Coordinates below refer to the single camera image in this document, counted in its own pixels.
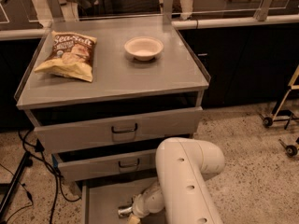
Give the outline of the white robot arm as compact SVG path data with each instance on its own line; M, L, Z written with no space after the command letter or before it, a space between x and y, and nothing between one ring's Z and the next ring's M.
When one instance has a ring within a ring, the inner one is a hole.
M205 175L224 169L221 149L208 141L172 137L155 155L158 180L134 197L139 218L165 211L167 224L223 224L206 187Z

